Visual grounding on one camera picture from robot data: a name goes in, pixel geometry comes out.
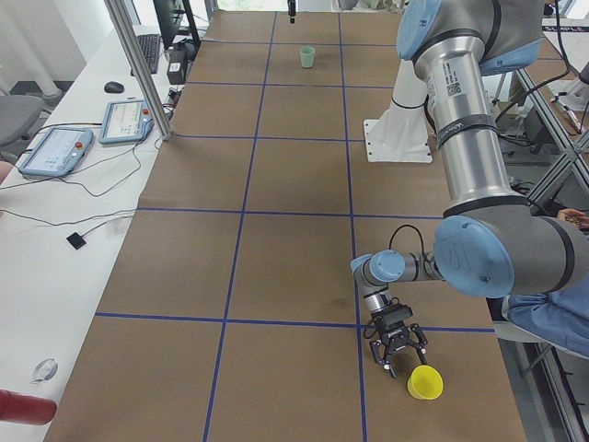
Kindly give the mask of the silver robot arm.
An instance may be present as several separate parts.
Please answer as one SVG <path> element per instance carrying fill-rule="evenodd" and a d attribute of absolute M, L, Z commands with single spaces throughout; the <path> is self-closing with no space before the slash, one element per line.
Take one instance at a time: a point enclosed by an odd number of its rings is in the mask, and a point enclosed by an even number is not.
<path fill-rule="evenodd" d="M 415 100 L 386 117 L 403 134 L 433 121 L 451 204 L 431 252 L 386 249 L 352 261 L 375 326 L 371 353 L 386 370 L 395 352 L 424 356 L 427 344 L 408 324 L 410 308 L 390 294 L 393 283 L 443 280 L 468 296 L 508 299 L 576 287 L 588 273 L 583 233 L 532 215 L 512 190 L 482 82 L 537 59 L 543 10 L 540 1 L 412 1 L 402 14 L 398 82 Z"/>

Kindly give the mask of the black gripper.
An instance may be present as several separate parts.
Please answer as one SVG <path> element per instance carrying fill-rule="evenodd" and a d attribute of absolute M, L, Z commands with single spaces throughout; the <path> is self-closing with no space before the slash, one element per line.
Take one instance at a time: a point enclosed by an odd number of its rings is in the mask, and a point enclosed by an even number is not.
<path fill-rule="evenodd" d="M 389 305 L 371 314 L 378 338 L 369 342 L 372 357 L 392 377 L 397 372 L 392 363 L 393 353 L 410 346 L 415 349 L 422 365 L 427 365 L 426 345 L 428 340 L 417 323 L 409 327 L 404 320 L 413 315 L 412 309 L 404 304 Z"/>

